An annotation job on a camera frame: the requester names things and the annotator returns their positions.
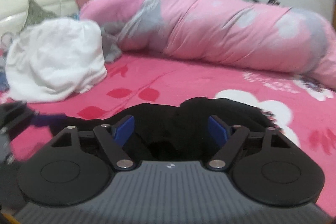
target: pink blanket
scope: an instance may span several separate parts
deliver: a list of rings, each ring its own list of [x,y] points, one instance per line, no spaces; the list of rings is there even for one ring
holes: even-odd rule
[[[123,51],[294,72],[336,89],[336,34],[313,12],[242,0],[92,0],[80,18]]]
[[[336,216],[336,94],[299,76],[238,70],[124,54],[107,65],[108,76],[91,91],[66,101],[33,104],[41,113],[65,113],[84,119],[107,118],[144,102],[178,106],[193,97],[232,100],[272,111],[285,135],[325,173],[318,205]],[[0,96],[6,102],[6,93]],[[30,127],[11,145],[27,159],[51,139],[47,128]]]

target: bed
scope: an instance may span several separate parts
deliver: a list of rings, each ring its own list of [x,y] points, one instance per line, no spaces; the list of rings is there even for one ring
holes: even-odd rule
[[[58,15],[77,12],[74,0],[36,0]],[[0,35],[18,32],[28,0],[0,0]],[[127,53],[106,65],[107,77],[91,91],[63,102],[33,104],[42,113],[84,119],[107,118],[144,102],[179,105],[193,97],[229,98],[275,114],[284,134],[323,169],[326,182],[318,200],[336,215],[336,94],[297,75],[240,70],[200,62],[168,60],[148,53]],[[6,92],[0,103],[10,101]],[[46,128],[28,128],[12,141],[18,160],[26,160],[51,139]]]

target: white cloth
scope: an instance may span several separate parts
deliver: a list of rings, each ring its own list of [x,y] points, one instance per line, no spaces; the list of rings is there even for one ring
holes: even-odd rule
[[[84,93],[106,74],[100,27],[70,18],[28,27],[13,41],[6,62],[9,96],[30,103]]]

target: yellow object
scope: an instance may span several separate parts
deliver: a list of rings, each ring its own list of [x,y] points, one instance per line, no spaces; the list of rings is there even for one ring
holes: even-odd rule
[[[20,224],[15,218],[9,214],[2,214],[11,224]]]

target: robotic device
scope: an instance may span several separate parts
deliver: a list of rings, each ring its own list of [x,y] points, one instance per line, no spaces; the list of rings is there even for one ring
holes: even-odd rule
[[[315,205],[325,179],[321,168],[275,128],[250,132],[211,116],[208,131],[219,150],[209,162],[134,162],[122,149],[134,125],[127,116],[93,131],[62,130],[19,169],[17,183],[27,205],[15,219],[21,224],[332,221]]]

